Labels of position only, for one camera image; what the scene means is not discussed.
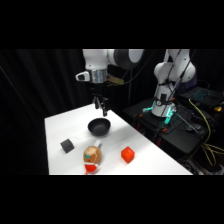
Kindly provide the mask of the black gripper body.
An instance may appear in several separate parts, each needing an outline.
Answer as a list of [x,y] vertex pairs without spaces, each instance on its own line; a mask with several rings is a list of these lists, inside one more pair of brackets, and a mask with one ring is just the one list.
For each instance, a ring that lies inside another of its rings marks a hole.
[[93,96],[96,96],[98,98],[106,97],[106,91],[107,91],[106,83],[92,83],[90,87]]

